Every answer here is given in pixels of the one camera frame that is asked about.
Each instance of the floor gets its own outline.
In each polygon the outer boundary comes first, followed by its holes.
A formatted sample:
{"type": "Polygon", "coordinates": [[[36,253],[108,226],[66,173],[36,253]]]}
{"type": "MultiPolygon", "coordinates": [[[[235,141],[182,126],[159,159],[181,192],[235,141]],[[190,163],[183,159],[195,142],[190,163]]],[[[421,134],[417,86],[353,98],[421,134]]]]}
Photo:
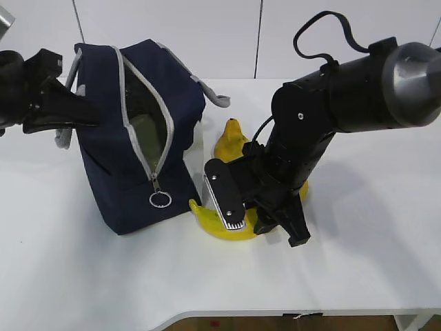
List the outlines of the floor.
{"type": "MultiPolygon", "coordinates": [[[[184,319],[166,331],[398,331],[392,316],[363,317],[222,317],[184,319]]],[[[434,316],[420,331],[440,331],[434,316]]]]}

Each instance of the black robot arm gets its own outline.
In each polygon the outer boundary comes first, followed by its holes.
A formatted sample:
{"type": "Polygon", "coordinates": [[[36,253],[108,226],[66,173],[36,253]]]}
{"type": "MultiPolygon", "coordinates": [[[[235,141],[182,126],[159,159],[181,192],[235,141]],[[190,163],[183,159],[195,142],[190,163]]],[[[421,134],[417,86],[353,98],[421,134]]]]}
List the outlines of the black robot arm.
{"type": "Polygon", "coordinates": [[[343,15],[322,12],[299,30],[294,47],[302,57],[322,57],[327,63],[275,93],[274,128],[267,144],[253,139],[244,146],[244,157],[205,165],[206,182],[227,228],[244,226],[243,204],[257,206],[254,232],[281,225],[291,246],[310,237],[299,191],[335,133],[425,126],[441,112],[441,54],[429,46],[398,46],[389,38],[363,48],[343,15]],[[300,52],[299,36],[329,14],[340,20],[349,45],[368,56],[339,64],[329,54],[300,52]]]}
{"type": "Polygon", "coordinates": [[[0,136],[14,124],[24,133],[98,125],[98,110],[57,80],[61,71],[62,56],[49,50],[27,61],[0,52],[0,136]]]}

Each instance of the gray strap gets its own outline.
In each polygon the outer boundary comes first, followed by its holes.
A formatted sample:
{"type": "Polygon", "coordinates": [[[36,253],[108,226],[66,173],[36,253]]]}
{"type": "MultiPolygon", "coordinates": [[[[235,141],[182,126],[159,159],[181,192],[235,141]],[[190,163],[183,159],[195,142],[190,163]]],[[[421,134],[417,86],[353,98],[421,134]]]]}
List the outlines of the gray strap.
{"type": "Polygon", "coordinates": [[[192,72],[185,66],[185,64],[167,47],[164,46],[162,43],[156,43],[159,47],[166,50],[175,60],[178,62],[183,68],[185,68],[189,73],[190,77],[199,85],[201,85],[202,90],[205,94],[205,96],[216,106],[221,108],[228,108],[231,104],[230,97],[227,97],[225,95],[217,95],[213,89],[211,89],[204,81],[200,80],[197,76],[193,75],[192,72]]]}
{"type": "MultiPolygon", "coordinates": [[[[68,90],[72,89],[72,86],[74,85],[74,81],[75,81],[75,76],[76,73],[78,72],[79,66],[80,66],[80,59],[81,59],[81,55],[82,55],[82,51],[79,48],[78,52],[76,52],[74,61],[72,63],[72,66],[70,67],[69,70],[69,75],[66,79],[66,88],[68,90]]],[[[78,88],[78,90],[76,91],[76,95],[80,95],[82,97],[85,96],[85,86],[82,85],[78,88]]],[[[66,129],[56,129],[55,130],[55,143],[57,145],[58,148],[64,148],[66,150],[69,149],[70,147],[70,142],[72,140],[72,129],[71,128],[66,128],[66,129]]]]}

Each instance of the bag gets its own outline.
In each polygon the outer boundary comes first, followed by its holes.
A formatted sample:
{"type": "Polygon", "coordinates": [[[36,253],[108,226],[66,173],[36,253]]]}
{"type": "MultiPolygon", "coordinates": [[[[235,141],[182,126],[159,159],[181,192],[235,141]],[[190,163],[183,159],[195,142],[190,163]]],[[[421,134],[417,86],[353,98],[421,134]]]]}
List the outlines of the bag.
{"type": "MultiPolygon", "coordinates": [[[[78,71],[77,94],[100,110],[97,128],[76,131],[94,198],[104,221],[126,234],[189,211],[200,201],[183,160],[205,108],[204,94],[217,96],[171,53],[146,40],[117,49],[75,45],[68,77],[78,71]]],[[[72,132],[59,130],[57,145],[68,148],[72,132]]]]}

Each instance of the silver cylinder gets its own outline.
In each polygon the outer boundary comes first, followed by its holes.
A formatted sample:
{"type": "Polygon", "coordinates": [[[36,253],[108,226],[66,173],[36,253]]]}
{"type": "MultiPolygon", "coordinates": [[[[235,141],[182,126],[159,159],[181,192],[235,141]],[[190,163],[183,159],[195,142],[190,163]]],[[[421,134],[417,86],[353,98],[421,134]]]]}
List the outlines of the silver cylinder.
{"type": "Polygon", "coordinates": [[[3,35],[9,30],[14,21],[15,17],[4,7],[0,6],[0,39],[3,38],[3,35]]]}
{"type": "Polygon", "coordinates": [[[384,99],[404,127],[425,126],[441,113],[441,53],[406,43],[389,55],[382,73],[384,99]]]}

